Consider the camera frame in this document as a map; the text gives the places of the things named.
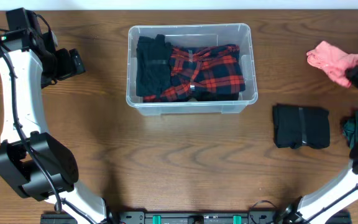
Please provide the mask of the pink garment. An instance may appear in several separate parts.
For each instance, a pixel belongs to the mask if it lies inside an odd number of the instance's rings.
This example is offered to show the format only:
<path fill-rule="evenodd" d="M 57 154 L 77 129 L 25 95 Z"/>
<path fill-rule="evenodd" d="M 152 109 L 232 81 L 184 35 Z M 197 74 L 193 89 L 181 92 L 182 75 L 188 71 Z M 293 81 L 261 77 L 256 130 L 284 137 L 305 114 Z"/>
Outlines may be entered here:
<path fill-rule="evenodd" d="M 358 54 L 348 54 L 325 40 L 306 53 L 307 62 L 322 70 L 334 83 L 349 88 L 346 71 L 358 66 Z"/>

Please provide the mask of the dark green garment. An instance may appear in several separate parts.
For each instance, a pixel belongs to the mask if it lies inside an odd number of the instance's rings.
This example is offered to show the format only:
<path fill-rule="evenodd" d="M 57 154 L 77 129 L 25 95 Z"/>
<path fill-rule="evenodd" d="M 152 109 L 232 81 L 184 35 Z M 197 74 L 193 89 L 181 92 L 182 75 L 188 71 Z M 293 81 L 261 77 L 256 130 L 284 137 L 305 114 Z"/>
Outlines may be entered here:
<path fill-rule="evenodd" d="M 344 117 L 341 120 L 341 129 L 347 140 L 347 145 L 352 149 L 358 141 L 358 110 L 355 110 L 351 116 Z"/>

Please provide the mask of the black garment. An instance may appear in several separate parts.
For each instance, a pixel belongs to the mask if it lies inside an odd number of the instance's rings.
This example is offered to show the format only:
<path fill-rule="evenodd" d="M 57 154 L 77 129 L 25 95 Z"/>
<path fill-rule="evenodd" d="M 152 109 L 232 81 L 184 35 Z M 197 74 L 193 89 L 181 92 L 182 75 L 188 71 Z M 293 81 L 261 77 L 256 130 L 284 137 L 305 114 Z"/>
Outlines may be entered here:
<path fill-rule="evenodd" d="M 330 145 L 329 111 L 313 106 L 277 104 L 272 108 L 274 143 L 278 148 L 308 146 L 324 149 Z"/>
<path fill-rule="evenodd" d="M 227 95 L 210 92 L 194 92 L 192 97 L 196 101 L 237 101 L 239 98 L 239 93 Z"/>

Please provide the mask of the black shirt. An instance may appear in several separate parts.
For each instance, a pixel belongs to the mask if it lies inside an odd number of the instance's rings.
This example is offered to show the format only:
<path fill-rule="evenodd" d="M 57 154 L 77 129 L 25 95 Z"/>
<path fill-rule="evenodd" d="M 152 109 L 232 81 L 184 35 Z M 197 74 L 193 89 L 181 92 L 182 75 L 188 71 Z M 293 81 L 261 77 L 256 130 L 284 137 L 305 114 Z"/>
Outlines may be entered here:
<path fill-rule="evenodd" d="M 161 95 L 171 86 L 169 60 L 173 45 L 163 34 L 140 36 L 137 43 L 136 95 Z"/>

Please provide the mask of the red plaid flannel shirt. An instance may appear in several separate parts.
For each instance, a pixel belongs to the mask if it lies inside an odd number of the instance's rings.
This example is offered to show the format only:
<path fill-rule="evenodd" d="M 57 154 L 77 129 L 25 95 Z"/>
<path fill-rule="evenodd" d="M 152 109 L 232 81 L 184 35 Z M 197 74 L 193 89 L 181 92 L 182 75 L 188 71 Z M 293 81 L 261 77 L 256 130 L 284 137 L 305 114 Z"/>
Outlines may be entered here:
<path fill-rule="evenodd" d="M 174 47 L 169 60 L 171 86 L 161 95 L 143 97 L 143 102 L 187 101 L 194 92 L 228 95 L 245 91 L 239 53 L 235 44 Z"/>

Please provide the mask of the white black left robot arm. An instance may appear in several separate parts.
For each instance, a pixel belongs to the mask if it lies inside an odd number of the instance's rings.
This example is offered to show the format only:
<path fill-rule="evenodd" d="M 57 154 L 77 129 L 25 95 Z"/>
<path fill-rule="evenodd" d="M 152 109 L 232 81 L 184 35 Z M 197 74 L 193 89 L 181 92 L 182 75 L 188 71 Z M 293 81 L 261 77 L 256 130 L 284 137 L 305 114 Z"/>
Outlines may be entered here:
<path fill-rule="evenodd" d="M 105 200 L 79 180 L 73 153 L 49 133 L 42 89 L 85 72 L 76 49 L 59 49 L 44 18 L 27 9 L 6 12 L 0 33 L 4 124 L 0 176 L 22 198 L 51 203 L 48 222 L 112 223 Z"/>

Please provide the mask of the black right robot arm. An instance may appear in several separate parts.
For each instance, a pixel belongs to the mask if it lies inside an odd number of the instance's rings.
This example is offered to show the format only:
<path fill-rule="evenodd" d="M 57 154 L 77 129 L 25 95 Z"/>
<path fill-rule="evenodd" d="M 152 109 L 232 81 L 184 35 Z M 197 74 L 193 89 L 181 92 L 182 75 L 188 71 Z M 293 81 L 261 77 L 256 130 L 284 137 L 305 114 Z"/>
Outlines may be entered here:
<path fill-rule="evenodd" d="M 293 148 L 301 145 L 315 149 L 329 142 L 328 111 L 277 105 L 273 109 L 275 141 L 294 140 Z M 342 125 L 350 148 L 349 163 L 341 173 L 319 190 L 302 196 L 275 217 L 275 223 L 350 223 L 340 210 L 358 200 L 358 111 Z"/>

